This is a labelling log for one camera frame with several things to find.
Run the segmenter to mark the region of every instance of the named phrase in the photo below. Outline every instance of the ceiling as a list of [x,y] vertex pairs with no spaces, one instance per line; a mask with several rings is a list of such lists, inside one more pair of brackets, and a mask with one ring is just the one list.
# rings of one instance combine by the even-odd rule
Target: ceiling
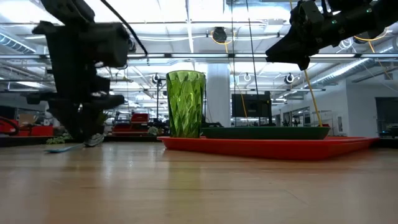
[[[96,22],[119,22],[118,18],[99,0],[86,0],[95,11]],[[150,54],[154,53],[252,53],[264,52],[290,29],[290,4],[288,0],[248,0],[249,12],[245,0],[146,0],[126,1],[108,0],[120,15],[130,23],[138,34],[142,43]],[[0,0],[0,34],[34,49],[37,54],[46,54],[47,44],[44,36],[32,35],[31,30],[40,20],[61,24],[56,18],[46,12],[39,0]],[[224,27],[228,37],[235,34],[235,41],[227,45],[216,44],[212,39],[211,31],[214,27]],[[386,37],[392,37],[397,31],[396,26],[389,28]],[[374,45],[386,41],[388,38],[375,41]],[[342,42],[338,47],[321,49],[321,53],[351,53],[369,50],[367,44],[358,45],[352,42]],[[0,54],[21,54],[7,46],[0,45]],[[23,68],[24,71],[13,70],[12,75],[0,72],[0,79],[41,79],[51,80],[46,75],[45,68],[50,64],[37,60],[7,60],[7,63]],[[173,70],[198,70],[207,72],[209,60],[174,60],[151,59],[131,60],[125,70],[102,68],[98,74],[113,80],[111,88],[153,88],[153,75],[160,76]],[[330,63],[311,63],[308,70],[311,77],[335,65]],[[263,88],[286,87],[284,77],[288,73],[302,77],[298,66],[286,63],[266,63],[258,61],[255,64],[258,85]],[[247,87],[251,81],[245,76],[254,75],[253,63],[238,61],[234,65],[239,86]],[[52,82],[42,83],[47,87],[54,87]],[[15,88],[37,88],[13,83]],[[129,97],[146,97],[145,93],[130,92]]]

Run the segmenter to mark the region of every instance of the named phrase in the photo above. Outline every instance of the table surface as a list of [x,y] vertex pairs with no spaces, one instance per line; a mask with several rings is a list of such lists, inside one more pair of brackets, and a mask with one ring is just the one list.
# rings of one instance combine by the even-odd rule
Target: table surface
[[0,149],[0,223],[398,223],[398,150],[272,161],[117,142]]

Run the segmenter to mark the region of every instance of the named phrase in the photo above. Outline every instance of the white pillar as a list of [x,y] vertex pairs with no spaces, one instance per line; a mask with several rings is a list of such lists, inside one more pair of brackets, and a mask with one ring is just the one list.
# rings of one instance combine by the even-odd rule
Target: white pillar
[[231,126],[231,93],[228,64],[209,64],[206,74],[206,121]]

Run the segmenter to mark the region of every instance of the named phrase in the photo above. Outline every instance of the red machine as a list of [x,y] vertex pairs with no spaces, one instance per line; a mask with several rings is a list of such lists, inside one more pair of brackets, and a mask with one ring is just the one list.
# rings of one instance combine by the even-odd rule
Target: red machine
[[119,114],[115,117],[115,123],[112,128],[114,136],[147,136],[149,114],[135,113],[131,116],[131,120],[118,119]]

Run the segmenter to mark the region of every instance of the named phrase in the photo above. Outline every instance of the wall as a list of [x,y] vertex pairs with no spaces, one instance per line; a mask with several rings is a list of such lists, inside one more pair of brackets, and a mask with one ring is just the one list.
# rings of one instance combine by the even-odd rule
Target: wall
[[[322,113],[322,120],[325,120],[331,127],[333,131],[330,134],[334,135],[348,135],[349,125],[348,125],[348,102],[347,102],[347,91],[346,91],[346,81],[342,80],[335,86],[327,86],[326,91],[314,92],[315,99],[317,101],[317,106],[319,111],[330,110],[331,113]],[[275,106],[272,109],[272,115],[297,110],[300,108],[310,107],[311,113],[311,123],[317,123],[317,116],[312,113],[315,112],[315,107],[313,105],[312,97],[310,93],[305,94],[304,100],[288,100],[287,105]],[[338,118],[341,116],[343,131],[338,131]]]
[[28,105],[26,98],[18,93],[3,93],[0,94],[0,105],[11,106],[15,108],[23,108],[28,110],[44,111],[46,102],[41,102],[39,105]]
[[[391,85],[398,90],[398,85]],[[349,126],[351,136],[378,137],[376,97],[398,97],[380,83],[347,85]]]

